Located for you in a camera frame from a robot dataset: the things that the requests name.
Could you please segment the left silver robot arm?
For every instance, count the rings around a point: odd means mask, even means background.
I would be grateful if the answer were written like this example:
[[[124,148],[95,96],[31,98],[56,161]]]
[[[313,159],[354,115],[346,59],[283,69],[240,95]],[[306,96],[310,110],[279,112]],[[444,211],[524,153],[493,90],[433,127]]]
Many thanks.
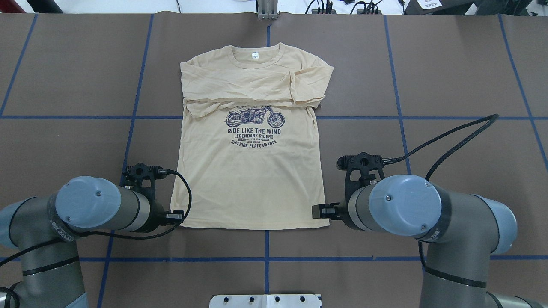
[[[187,212],[168,212],[153,197],[102,178],[76,177],[51,195],[1,210],[1,244],[17,249],[22,281],[1,288],[3,308],[87,308],[77,240],[114,230],[149,233],[180,225]]]

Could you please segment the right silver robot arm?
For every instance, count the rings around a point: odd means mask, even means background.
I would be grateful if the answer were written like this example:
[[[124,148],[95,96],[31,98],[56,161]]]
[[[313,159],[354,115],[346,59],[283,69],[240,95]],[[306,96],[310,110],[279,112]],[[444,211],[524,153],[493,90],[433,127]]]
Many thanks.
[[[546,303],[487,291],[492,254],[509,250],[518,224],[508,206],[446,190],[416,175],[394,175],[351,189],[340,203],[313,205],[314,219],[427,243],[421,308],[545,308]]]

